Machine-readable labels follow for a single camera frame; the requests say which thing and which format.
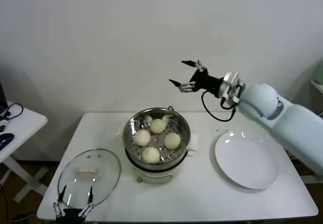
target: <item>white plate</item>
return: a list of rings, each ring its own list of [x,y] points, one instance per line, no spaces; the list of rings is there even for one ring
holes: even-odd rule
[[[223,134],[216,143],[216,158],[231,180],[249,189],[267,188],[279,173],[270,148],[251,133]]]

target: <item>metal rim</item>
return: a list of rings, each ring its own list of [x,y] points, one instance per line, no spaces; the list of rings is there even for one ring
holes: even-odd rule
[[[148,108],[148,109],[144,109],[144,110],[142,110],[142,111],[140,111],[140,112],[138,112],[137,114],[135,114],[127,123],[126,123],[126,125],[125,125],[125,127],[124,127],[124,129],[123,129],[123,133],[122,133],[122,137],[123,137],[123,142],[124,142],[124,144],[125,144],[125,138],[126,138],[126,132],[127,132],[127,126],[128,125],[130,125],[130,123],[132,122],[132,121],[134,121],[139,115],[141,115],[141,114],[143,114],[143,113],[147,113],[147,112],[150,112],[150,111],[153,111],[153,110],[162,110],[162,111],[166,111],[166,112],[171,112],[172,114],[174,114],[174,115],[176,115],[176,116],[178,116],[178,117],[180,117],[181,118],[181,120],[187,125],[187,134],[188,134],[188,141],[187,141],[187,143],[186,143],[186,147],[187,147],[187,145],[189,144],[189,142],[190,142],[190,137],[191,137],[191,129],[190,129],[190,127],[189,127],[189,125],[188,125],[188,123],[187,123],[187,121],[186,121],[186,119],[181,115],[181,114],[179,114],[178,112],[176,112],[176,111],[174,111],[173,110],[173,107],[169,107],[169,108],[163,108],[163,107],[154,107],[154,108]],[[182,154],[184,154],[184,152],[186,151],[186,147],[185,147],[185,149],[182,151],[182,152],[180,152],[179,154],[178,154],[178,157],[180,157],[180,156],[182,156]],[[126,153],[127,153],[127,155],[128,155],[128,158],[132,158],[131,156],[130,156],[130,154],[128,153],[128,151],[127,151],[127,147],[125,146],[125,151],[126,151]],[[177,161],[178,160],[178,158],[174,158],[174,159],[172,159],[171,161],[168,161],[166,164],[172,164],[174,161]],[[151,165],[151,166],[161,166],[161,165],[164,165],[165,163],[160,163],[160,162],[158,162],[158,163],[144,163],[144,164],[147,164],[147,165]]]
[[[73,157],[73,159],[72,159],[71,161],[69,161],[69,162],[68,162],[68,164],[64,167],[63,171],[61,172],[60,177],[59,177],[59,180],[58,180],[58,183],[57,183],[57,192],[58,192],[58,195],[60,194],[60,180],[61,180],[61,177],[62,177],[62,174],[63,174],[63,172],[64,172],[65,168],[66,168],[68,165],[70,165],[70,163],[71,163],[74,159],[76,159],[78,156],[80,156],[80,155],[82,155],[82,154],[84,154],[84,153],[86,153],[86,152],[90,152],[90,151],[94,151],[94,150],[103,150],[103,151],[107,151],[107,152],[109,152],[109,153],[112,153],[112,155],[113,155],[114,157],[116,157],[116,159],[117,159],[117,161],[118,161],[118,165],[119,165],[119,169],[120,169],[120,171],[119,171],[119,175],[118,175],[118,178],[117,178],[116,184],[115,184],[115,185],[114,185],[114,187],[111,189],[110,193],[108,193],[108,195],[107,195],[103,200],[101,200],[100,202],[98,202],[98,203],[97,203],[97,204],[95,204],[94,206],[97,206],[97,205],[101,204],[102,202],[104,202],[105,200],[107,200],[107,199],[110,197],[110,195],[112,194],[112,192],[113,192],[113,191],[115,190],[115,188],[117,187],[117,184],[118,184],[119,179],[120,179],[120,175],[121,175],[121,163],[120,163],[120,160],[119,160],[118,156],[117,156],[114,152],[112,152],[112,151],[110,151],[110,150],[107,150],[107,149],[104,149],[104,148],[90,149],[90,150],[87,150],[87,151],[81,152],[81,153],[80,153],[80,154],[78,154],[77,156]]]
[[[178,165],[180,165],[184,159],[186,158],[187,154],[188,154],[188,151],[185,152],[184,156],[182,157],[182,159],[176,163],[175,165],[167,168],[167,169],[164,169],[164,170],[148,170],[148,169],[145,169],[144,167],[140,166],[139,164],[135,163],[135,161],[129,156],[129,153],[127,152],[127,150],[125,150],[126,152],[126,155],[129,159],[129,161],[137,168],[143,170],[143,171],[146,171],[146,172],[150,172],[150,173],[162,173],[162,172],[166,172],[166,171],[169,171],[169,170],[172,170],[173,168],[177,167]]]

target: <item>power cord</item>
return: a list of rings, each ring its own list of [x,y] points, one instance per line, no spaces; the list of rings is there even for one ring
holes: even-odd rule
[[[7,202],[7,198],[6,198],[6,194],[5,194],[5,190],[2,187],[2,184],[0,184],[1,190],[4,194],[4,198],[5,198],[5,203],[6,203],[6,217],[7,217],[7,222],[9,221],[9,215],[8,215],[8,202]]]
[[[19,114],[17,114],[17,115],[15,115],[15,116],[13,116],[13,117],[10,117],[10,118],[8,118],[8,116],[10,116],[10,108],[11,107],[13,107],[14,105],[18,105],[18,106],[20,106],[21,107],[21,111],[20,111],[20,113]],[[4,113],[4,117],[6,118],[6,120],[7,121],[10,121],[10,120],[12,120],[12,119],[14,119],[14,118],[16,118],[16,117],[18,117],[18,116],[20,116],[21,114],[22,114],[22,112],[24,112],[24,107],[21,105],[21,104],[19,104],[19,103],[12,103],[8,108],[7,108],[7,110],[5,111],[5,113]]]
[[[18,220],[11,220],[8,223],[16,223],[16,222],[20,222],[20,221],[23,221],[23,220],[27,220],[28,218],[30,218],[32,216],[37,216],[37,215],[36,215],[36,213],[31,213],[31,214],[29,214],[28,216],[26,216],[24,218],[21,218],[21,219],[18,219]]]
[[[230,118],[229,118],[229,119],[223,120],[223,119],[217,118],[216,116],[214,116],[214,115],[213,115],[213,114],[208,110],[208,108],[206,107],[206,105],[205,105],[205,103],[204,103],[204,95],[205,95],[206,93],[210,93],[210,92],[206,90],[206,91],[204,91],[204,92],[202,93],[202,95],[201,95],[202,104],[203,104],[204,109],[206,110],[206,112],[207,112],[211,117],[213,117],[214,119],[216,119],[216,120],[218,120],[218,121],[220,121],[220,122],[229,122],[230,120],[232,120],[232,118],[233,118],[234,114],[236,113],[237,109],[236,109],[235,107],[232,109],[232,111],[231,111],[231,116],[230,116]]]

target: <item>white wall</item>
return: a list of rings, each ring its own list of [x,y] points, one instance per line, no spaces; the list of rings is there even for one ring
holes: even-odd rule
[[[6,94],[49,120],[21,159],[60,159],[87,111],[203,110],[168,82],[193,74],[181,60],[294,99],[322,48],[323,0],[0,0]]]

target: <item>black cable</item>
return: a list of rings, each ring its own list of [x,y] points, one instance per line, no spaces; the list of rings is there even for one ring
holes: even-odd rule
[[[237,111],[237,110],[236,110],[236,108],[233,108],[233,109],[232,109],[232,112],[231,112],[231,116],[230,116],[230,118],[229,118],[229,119],[226,119],[226,120],[223,120],[223,119],[217,118],[216,116],[214,116],[214,115],[213,115],[213,114],[208,110],[208,108],[206,107],[206,105],[205,105],[205,103],[204,103],[204,95],[205,95],[207,92],[208,92],[208,91],[206,90],[206,91],[204,91],[204,92],[202,93],[202,95],[201,95],[202,104],[203,104],[204,109],[206,110],[206,112],[207,112],[211,117],[213,117],[214,119],[216,119],[216,120],[218,120],[218,121],[220,121],[220,122],[229,122],[230,120],[232,120],[232,118],[233,118],[233,116],[234,116],[235,112]]]
[[[17,115],[15,115],[15,116],[13,116],[13,117],[10,117],[10,118],[8,118],[7,116],[10,116],[10,108],[11,107],[13,107],[14,105],[18,105],[18,106],[20,106],[21,107],[21,111],[20,111],[20,113],[19,114],[17,114]],[[18,116],[20,116],[21,114],[22,114],[22,112],[24,111],[24,107],[21,105],[21,104],[19,104],[19,103],[12,103],[8,108],[7,108],[7,110],[5,111],[5,114],[4,114],[4,117],[6,117],[6,120],[7,121],[9,121],[9,120],[12,120],[12,119],[14,119],[14,118],[16,118],[16,117],[18,117]]]
[[[7,223],[9,221],[9,215],[8,215],[8,202],[7,202],[7,198],[6,198],[6,194],[5,194],[5,190],[4,188],[2,187],[2,184],[0,184],[0,187],[1,187],[1,190],[4,194],[4,197],[5,197],[5,203],[6,203],[6,215],[7,215]]]

